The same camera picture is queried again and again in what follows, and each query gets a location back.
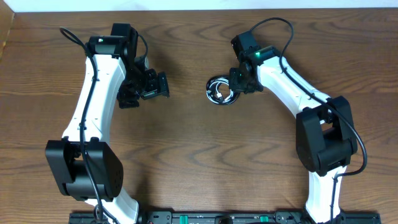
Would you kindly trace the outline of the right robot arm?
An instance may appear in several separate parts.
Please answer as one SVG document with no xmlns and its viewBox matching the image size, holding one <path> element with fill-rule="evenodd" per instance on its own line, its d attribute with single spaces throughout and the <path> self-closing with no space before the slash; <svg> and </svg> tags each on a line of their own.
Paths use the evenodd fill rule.
<svg viewBox="0 0 398 224">
<path fill-rule="evenodd" d="M 229 71 L 229 87 L 243 93 L 267 88 L 289 109 L 296 120 L 298 158 L 309 173 L 305 209 L 314 223 L 336 220 L 342 174 L 358 150 L 348 101 L 311 86 L 275 47 L 258 45 L 250 31 L 231 45 L 239 67 Z"/>
</svg>

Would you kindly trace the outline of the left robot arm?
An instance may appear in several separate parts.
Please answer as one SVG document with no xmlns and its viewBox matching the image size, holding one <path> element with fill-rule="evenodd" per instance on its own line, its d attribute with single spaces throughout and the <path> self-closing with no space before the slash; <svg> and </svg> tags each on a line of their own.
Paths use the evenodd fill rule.
<svg viewBox="0 0 398 224">
<path fill-rule="evenodd" d="M 93 207 L 86 223 L 145 223 L 138 202 L 123 187 L 123 165 L 109 145 L 111 120 L 115 107 L 137 108 L 139 100 L 169 96 L 167 77 L 151 69 L 145 55 L 137 56 L 142 36 L 128 23 L 115 23 L 110 35 L 87 42 L 66 28 L 60 32 L 83 48 L 86 70 L 69 125 L 45 148 L 58 189 Z"/>
</svg>

